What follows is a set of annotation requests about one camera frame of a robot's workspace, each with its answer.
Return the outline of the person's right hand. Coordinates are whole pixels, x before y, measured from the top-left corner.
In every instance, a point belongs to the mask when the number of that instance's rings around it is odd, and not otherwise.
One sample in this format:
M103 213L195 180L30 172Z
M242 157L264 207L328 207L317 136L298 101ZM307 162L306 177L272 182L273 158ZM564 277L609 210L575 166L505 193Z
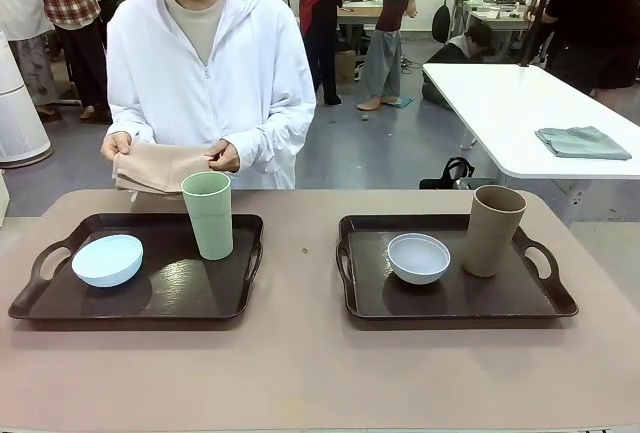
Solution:
M126 132L115 132L105 136L101 153L109 161L113 162L118 154L127 155L132 143L131 136Z

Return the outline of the beige cloth mat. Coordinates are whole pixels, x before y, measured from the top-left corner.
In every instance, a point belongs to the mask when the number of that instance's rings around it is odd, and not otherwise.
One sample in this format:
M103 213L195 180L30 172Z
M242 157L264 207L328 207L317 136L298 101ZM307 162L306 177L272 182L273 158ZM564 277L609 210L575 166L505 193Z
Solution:
M121 190L159 195L181 192L187 177L209 169L209 148L134 143L128 154L118 153L112 177Z

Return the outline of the pale green tall cup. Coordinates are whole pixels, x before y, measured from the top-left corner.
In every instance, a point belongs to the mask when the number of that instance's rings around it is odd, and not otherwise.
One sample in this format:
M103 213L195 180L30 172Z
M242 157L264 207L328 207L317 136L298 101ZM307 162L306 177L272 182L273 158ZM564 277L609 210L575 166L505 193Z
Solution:
M221 260L233 251L231 180L221 172L206 171L185 178L182 195L200 255Z

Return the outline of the light blue bowl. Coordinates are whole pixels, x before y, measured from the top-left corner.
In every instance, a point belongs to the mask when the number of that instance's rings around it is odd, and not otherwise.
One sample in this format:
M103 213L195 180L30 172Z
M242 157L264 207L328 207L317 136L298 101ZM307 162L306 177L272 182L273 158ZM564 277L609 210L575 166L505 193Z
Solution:
M71 267L86 284L111 288L132 279L142 265L143 244L131 235L117 234L96 239L73 257Z

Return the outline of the white grey bowl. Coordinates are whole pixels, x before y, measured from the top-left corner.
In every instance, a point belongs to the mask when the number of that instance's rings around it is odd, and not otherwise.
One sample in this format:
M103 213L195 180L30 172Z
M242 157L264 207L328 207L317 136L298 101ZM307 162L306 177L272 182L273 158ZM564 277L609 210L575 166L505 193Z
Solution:
M451 263L449 249L438 239L422 233L404 233L387 246L391 268L402 281L428 285L438 281Z

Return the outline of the brown tall cup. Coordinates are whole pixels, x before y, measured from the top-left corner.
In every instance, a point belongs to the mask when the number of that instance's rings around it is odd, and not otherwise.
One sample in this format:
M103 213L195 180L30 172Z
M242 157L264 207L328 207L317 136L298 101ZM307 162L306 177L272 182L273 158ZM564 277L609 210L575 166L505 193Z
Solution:
M505 186L474 191L462 261L468 273L481 278L496 274L526 207L525 198Z

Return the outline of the grey green cloth mat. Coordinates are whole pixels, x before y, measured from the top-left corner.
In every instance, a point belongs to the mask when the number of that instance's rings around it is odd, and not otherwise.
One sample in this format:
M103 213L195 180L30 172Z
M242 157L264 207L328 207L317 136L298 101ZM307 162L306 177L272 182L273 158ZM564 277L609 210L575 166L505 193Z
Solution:
M558 158L628 161L632 155L595 127L542 128L535 136Z

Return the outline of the person's left forearm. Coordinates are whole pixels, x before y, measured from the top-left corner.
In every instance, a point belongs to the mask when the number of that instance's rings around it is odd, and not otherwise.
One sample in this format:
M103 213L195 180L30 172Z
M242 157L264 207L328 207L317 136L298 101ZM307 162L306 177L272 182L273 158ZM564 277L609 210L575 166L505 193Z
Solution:
M314 112L285 109L249 130L225 137L236 150L241 171L250 167L271 172L292 165L305 144Z

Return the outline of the dark brown serving tray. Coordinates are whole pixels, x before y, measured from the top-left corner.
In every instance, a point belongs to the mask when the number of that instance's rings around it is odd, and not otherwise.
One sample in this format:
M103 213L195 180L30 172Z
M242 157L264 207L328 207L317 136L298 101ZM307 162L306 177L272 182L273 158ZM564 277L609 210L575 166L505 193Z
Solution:
M34 322L226 321L241 315L262 259L263 221L235 214L233 252L218 261L203 259L189 217L171 213L100 213L83 219L72 233L35 259L27 285L8 314ZM92 241L116 234L139 239L141 267L120 286L89 286L63 260L52 278L41 268L56 250L76 255Z
M546 328L579 307L562 284L558 262L522 229L514 234L495 276L464 271L466 214L348 215L338 224L336 263L345 306L367 329ZM387 248L401 234L441 241L451 254L442 278L411 285L392 270Z

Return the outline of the person in white hoodie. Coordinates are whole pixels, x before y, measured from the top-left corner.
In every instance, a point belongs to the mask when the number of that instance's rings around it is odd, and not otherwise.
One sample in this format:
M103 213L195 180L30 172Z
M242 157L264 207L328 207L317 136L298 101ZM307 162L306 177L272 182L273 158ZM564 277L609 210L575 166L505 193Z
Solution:
M139 109L154 144L210 149L277 111L315 113L299 25L282 0L126 0L107 33L109 107ZM228 174L236 188L291 189L296 159Z

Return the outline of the white cylindrical air purifier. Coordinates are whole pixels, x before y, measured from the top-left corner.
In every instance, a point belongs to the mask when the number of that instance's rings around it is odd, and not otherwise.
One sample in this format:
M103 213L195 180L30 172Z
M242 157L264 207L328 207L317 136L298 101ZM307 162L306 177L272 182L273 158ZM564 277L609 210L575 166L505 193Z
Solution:
M51 142L0 30L0 169L33 165L51 154Z

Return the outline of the bystander in white top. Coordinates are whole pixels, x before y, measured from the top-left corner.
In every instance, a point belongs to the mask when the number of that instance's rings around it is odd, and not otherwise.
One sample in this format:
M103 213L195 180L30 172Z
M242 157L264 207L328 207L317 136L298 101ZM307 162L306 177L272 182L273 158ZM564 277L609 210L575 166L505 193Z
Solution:
M45 15L43 0L0 0L0 31L6 36L41 121L57 120L59 95L46 42L53 25Z

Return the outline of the black bag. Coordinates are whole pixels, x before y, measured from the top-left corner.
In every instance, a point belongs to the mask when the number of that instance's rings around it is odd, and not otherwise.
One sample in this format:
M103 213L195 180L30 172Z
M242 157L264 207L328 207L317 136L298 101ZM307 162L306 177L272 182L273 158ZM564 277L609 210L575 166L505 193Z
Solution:
M451 190L454 184L463 178L471 178L475 168L463 157L451 157L445 164L440 178L422 179L420 190Z

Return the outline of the crouching bystander with dark hair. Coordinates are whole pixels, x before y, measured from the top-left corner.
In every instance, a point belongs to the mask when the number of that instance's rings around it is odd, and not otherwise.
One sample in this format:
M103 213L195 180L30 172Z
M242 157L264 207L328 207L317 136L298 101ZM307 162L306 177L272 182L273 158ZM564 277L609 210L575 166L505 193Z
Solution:
M491 27L483 22L475 23L464 33L453 36L447 40L444 45L427 60L427 63L481 63L483 53L491 45L491 39ZM422 95L425 101L450 109L447 101L426 73L423 74Z

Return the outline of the black tripod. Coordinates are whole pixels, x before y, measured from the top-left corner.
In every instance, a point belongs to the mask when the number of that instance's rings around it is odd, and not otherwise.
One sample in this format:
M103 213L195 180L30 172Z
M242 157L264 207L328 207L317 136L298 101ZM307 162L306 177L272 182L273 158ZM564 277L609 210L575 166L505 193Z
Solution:
M534 47L542 23L542 13L544 12L547 2L548 0L538 0L532 3L532 7L534 7L533 23L525 37L524 48L519 60L520 67L527 67L535 56Z

